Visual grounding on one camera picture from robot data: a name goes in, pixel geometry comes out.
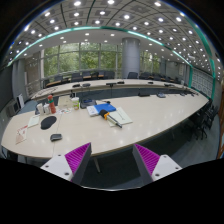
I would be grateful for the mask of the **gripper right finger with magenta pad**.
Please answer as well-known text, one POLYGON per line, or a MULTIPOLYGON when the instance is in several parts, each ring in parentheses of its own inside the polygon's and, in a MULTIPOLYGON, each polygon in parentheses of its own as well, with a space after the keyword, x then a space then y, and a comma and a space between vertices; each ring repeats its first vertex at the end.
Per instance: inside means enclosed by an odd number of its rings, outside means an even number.
POLYGON ((133 156, 144 185, 181 170, 168 155, 158 155, 138 144, 133 145, 133 156))

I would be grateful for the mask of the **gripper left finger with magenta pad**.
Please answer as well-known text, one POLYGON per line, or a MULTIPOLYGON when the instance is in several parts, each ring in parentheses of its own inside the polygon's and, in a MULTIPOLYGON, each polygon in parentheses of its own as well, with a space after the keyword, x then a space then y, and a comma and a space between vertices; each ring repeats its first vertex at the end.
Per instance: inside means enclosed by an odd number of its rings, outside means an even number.
POLYGON ((89 162, 91 152, 91 144, 84 144, 65 155, 52 157, 42 166, 42 169, 80 185, 89 162))

